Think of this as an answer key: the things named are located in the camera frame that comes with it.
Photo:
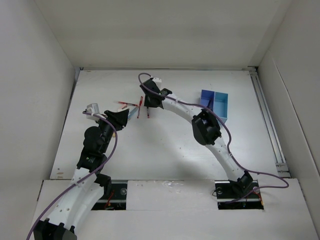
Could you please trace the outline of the red gel pen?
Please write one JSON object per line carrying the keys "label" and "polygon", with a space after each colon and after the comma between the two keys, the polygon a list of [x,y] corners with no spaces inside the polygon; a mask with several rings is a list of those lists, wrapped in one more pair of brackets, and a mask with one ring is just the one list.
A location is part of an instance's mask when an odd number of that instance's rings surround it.
{"label": "red gel pen", "polygon": [[139,100],[139,107],[142,105],[142,103],[143,103],[143,96],[140,96],[140,100]]}

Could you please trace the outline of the blue utility knife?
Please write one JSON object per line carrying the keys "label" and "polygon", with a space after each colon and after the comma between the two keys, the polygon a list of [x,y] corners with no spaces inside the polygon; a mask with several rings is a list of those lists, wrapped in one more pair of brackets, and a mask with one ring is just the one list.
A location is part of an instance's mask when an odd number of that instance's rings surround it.
{"label": "blue utility knife", "polygon": [[134,109],[132,109],[132,110],[129,112],[129,114],[128,114],[128,120],[130,120],[130,119],[133,117],[133,115],[137,112],[138,109],[139,109],[139,107],[136,106]]}

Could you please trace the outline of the pink white mini stapler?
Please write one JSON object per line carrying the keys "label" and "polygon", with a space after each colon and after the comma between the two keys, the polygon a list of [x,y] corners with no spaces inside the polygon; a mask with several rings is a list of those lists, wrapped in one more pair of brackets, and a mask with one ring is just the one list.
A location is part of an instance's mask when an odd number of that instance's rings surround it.
{"label": "pink white mini stapler", "polygon": [[128,109],[128,105],[127,104],[123,104],[117,111],[118,112],[122,112],[124,110],[127,110]]}

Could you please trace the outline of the red ink clear pen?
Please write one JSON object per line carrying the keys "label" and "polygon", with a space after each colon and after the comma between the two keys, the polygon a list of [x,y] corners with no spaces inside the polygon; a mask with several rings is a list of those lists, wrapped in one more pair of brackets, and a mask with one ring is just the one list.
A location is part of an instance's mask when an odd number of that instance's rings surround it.
{"label": "red ink clear pen", "polygon": [[124,102],[124,101],[115,101],[115,103],[122,104],[122,105],[128,105],[128,106],[135,106],[135,107],[139,106],[136,103],[129,103],[129,102]]}

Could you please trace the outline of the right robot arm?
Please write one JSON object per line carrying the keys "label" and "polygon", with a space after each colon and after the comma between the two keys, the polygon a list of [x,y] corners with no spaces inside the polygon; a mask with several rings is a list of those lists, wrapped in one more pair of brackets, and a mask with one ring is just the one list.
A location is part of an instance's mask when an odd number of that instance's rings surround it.
{"label": "right robot arm", "polygon": [[210,150],[224,169],[235,198],[249,194],[253,178],[233,159],[222,137],[219,119],[212,110],[199,104],[184,102],[166,88],[160,90],[152,77],[139,83],[153,108],[175,113],[191,124],[194,139]]}

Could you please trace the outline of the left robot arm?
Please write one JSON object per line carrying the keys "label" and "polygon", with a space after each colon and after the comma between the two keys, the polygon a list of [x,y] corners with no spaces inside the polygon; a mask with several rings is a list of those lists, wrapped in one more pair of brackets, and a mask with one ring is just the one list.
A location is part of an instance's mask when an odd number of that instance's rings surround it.
{"label": "left robot arm", "polygon": [[85,218],[100,198],[112,191],[111,177],[102,174],[111,158],[106,151],[112,138],[128,123],[129,110],[100,114],[94,110],[83,111],[95,120],[84,132],[83,149],[69,186],[58,195],[32,225],[28,237],[36,240],[76,240]]}

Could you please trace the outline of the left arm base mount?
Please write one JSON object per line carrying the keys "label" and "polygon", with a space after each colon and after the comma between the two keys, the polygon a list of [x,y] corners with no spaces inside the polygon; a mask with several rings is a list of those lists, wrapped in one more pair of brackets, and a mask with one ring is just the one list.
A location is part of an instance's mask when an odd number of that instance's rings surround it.
{"label": "left arm base mount", "polygon": [[126,210],[128,194],[127,180],[112,180],[107,192],[94,204],[92,211]]}

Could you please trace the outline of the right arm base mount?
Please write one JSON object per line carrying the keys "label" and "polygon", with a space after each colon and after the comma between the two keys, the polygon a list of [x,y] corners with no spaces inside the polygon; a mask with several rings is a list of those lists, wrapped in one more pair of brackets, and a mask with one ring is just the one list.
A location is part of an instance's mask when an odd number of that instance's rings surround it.
{"label": "right arm base mount", "polygon": [[252,189],[259,187],[257,180],[254,180],[248,190],[244,192],[234,190],[232,183],[228,180],[217,180],[214,182],[214,186],[212,196],[216,198],[219,210],[264,209],[262,196],[258,191],[248,194]]}

